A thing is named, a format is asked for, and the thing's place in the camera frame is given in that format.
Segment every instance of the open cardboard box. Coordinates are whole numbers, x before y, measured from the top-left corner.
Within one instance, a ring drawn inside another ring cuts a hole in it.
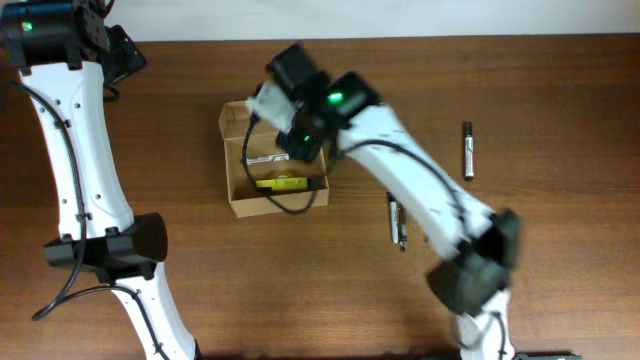
[[[242,167],[242,144],[249,127],[249,111],[244,101],[227,103],[220,114],[220,133],[224,139],[224,154],[227,168],[227,193],[229,203],[237,217],[282,212],[262,194],[256,192]],[[267,121],[256,124],[249,140],[249,158],[281,154],[276,146],[278,130]],[[325,176],[324,154],[313,162],[287,160],[249,165],[255,180],[274,179],[279,176],[321,178],[313,207],[329,204],[329,182]],[[289,209],[301,209],[309,201],[311,191],[298,191],[274,195],[273,199]]]

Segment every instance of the pen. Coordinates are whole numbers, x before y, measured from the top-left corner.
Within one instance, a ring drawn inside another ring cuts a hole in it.
[[[473,129],[470,122],[464,124],[464,179],[473,180]]]

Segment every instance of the yellow object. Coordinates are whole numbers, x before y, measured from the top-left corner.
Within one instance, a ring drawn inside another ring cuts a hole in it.
[[[307,178],[280,178],[271,180],[258,180],[259,188],[270,188],[273,191],[307,190],[309,180]]]

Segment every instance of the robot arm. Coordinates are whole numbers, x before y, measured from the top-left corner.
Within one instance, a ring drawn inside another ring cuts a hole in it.
[[[60,237],[45,247],[47,260],[64,268],[81,262],[81,271],[95,272],[100,282],[109,284],[93,289],[111,290],[118,297],[148,359],[170,355],[193,360],[197,345],[180,319],[164,272],[164,222],[158,214],[133,216],[115,171],[104,119],[103,85],[130,75],[145,61],[141,55],[129,56],[139,52],[121,28],[104,26],[99,16],[104,1],[88,3],[13,3],[0,17],[0,38],[22,85],[49,105],[32,95],[60,208]],[[67,151],[60,122],[75,156]],[[86,214],[84,229],[78,209]],[[78,255],[81,242],[84,256]]]
[[[323,142],[334,142],[375,175],[443,259],[428,282],[458,315],[463,360],[511,359],[507,306],[519,228],[515,214],[497,215],[466,193],[356,74],[330,81],[298,46],[267,69],[276,84],[265,83],[248,106],[281,131],[278,145],[292,158],[313,159]]]

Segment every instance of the brown wooden surface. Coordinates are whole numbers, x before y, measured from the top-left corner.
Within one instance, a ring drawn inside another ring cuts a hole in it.
[[[331,177],[326,208],[234,218],[218,115],[266,78],[264,65],[287,44],[142,44],[150,66],[106,106],[127,199],[167,223],[182,319],[210,355],[453,347],[447,311],[423,280],[436,256],[422,244],[404,254],[390,244],[384,189],[359,166],[345,161]],[[637,359],[640,36],[306,45],[333,74],[361,72],[458,180],[460,124],[474,122],[477,177],[465,188],[526,222],[510,311],[519,351]],[[142,359],[109,294],[30,321],[68,274],[49,268],[42,251],[57,217],[34,110],[12,92],[0,118],[0,357]],[[76,288],[95,283],[84,274]]]

